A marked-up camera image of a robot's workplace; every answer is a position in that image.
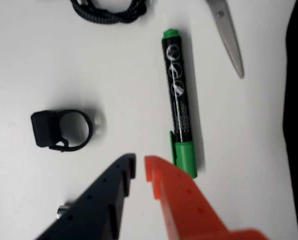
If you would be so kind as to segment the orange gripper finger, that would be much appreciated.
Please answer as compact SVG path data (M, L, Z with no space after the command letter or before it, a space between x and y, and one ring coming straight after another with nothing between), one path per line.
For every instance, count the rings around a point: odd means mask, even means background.
M170 240L264 240L255 229L229 230L186 172L161 157L144 158Z

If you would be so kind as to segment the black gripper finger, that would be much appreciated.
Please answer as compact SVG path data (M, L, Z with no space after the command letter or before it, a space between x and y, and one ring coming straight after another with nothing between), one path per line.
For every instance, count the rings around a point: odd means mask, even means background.
M122 155L38 239L117 240L124 200L135 176L136 155Z

